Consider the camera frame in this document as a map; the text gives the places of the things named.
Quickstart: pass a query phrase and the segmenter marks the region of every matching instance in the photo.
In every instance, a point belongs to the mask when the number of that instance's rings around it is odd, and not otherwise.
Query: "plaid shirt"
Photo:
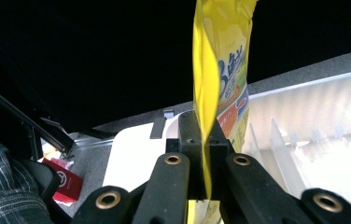
[[[51,223],[34,178],[1,144],[0,223]]]

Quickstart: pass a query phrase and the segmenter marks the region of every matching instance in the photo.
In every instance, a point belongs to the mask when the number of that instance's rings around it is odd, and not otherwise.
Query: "red box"
[[[63,203],[73,203],[78,200],[82,189],[83,179],[67,171],[62,166],[44,158],[42,163],[53,168],[62,179],[59,188],[53,195],[53,199]]]

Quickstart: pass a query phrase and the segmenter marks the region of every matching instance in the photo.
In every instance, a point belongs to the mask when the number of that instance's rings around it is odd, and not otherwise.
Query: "black background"
[[[68,132],[192,100],[194,1],[0,0],[0,93]],[[248,82],[351,52],[351,1],[260,0]]]

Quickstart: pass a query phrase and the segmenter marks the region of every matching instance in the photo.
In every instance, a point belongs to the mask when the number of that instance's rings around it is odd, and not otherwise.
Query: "yellow package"
[[[248,47],[256,3],[256,0],[197,0],[196,3],[193,24],[194,109],[202,131],[204,184],[208,198],[211,179],[206,141],[215,118],[237,152],[244,143],[248,116]],[[190,202],[189,205],[189,223],[218,221],[218,202],[204,205]],[[211,215],[202,216],[202,211],[199,211],[202,207]]]

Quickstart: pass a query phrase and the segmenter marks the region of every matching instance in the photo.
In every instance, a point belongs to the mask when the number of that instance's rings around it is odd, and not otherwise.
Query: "white plastic bin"
[[[243,152],[282,188],[334,191],[351,202],[351,73],[250,96]]]

